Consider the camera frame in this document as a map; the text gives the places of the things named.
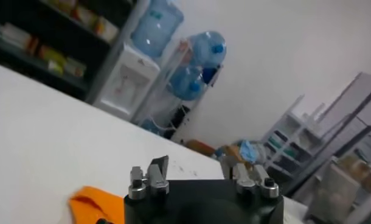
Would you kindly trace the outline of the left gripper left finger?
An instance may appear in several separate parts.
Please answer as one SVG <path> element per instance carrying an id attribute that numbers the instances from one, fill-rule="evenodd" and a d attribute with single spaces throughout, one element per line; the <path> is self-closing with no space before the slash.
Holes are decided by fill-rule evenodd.
<path id="1" fill-rule="evenodd" d="M 154 197 L 166 196 L 170 191 L 166 179 L 168 161 L 168 155 L 152 159 L 146 173 L 139 166 L 132 167 L 128 197 L 131 200 L 143 200 L 148 194 Z"/>

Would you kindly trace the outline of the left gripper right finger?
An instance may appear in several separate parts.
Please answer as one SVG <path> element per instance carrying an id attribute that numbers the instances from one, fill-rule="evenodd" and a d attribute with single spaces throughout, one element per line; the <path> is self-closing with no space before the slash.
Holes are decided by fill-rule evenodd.
<path id="1" fill-rule="evenodd" d="M 279 185 L 268 175 L 263 166 L 255 165 L 251 170 L 248 170 L 245 163 L 237 161 L 233 156 L 222 156 L 219 162 L 224 177 L 235 181 L 239 194 L 254 193 L 259 190 L 264 198 L 279 197 Z"/>

